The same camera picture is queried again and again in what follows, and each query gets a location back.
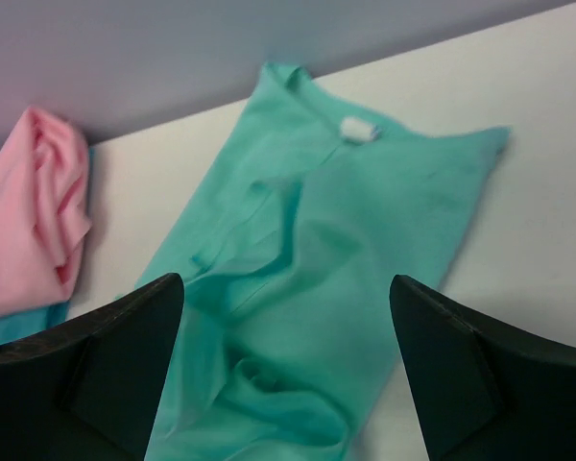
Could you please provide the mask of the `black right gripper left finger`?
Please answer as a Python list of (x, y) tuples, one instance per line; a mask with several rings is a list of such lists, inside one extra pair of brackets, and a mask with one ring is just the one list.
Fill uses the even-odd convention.
[(184, 301), (177, 274), (0, 346), (0, 460), (142, 460)]

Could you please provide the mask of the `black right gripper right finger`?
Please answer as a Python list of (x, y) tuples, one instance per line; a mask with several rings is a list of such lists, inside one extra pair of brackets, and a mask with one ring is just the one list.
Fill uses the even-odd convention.
[(576, 348), (394, 277), (390, 308), (431, 460), (576, 460)]

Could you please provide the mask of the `mint green t-shirt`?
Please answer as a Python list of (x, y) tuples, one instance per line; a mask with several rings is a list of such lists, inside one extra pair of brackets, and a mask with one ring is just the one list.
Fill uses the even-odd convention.
[(391, 281), (441, 284), (509, 136), (415, 133), (264, 65), (141, 276), (185, 293), (147, 458), (350, 459), (399, 354)]

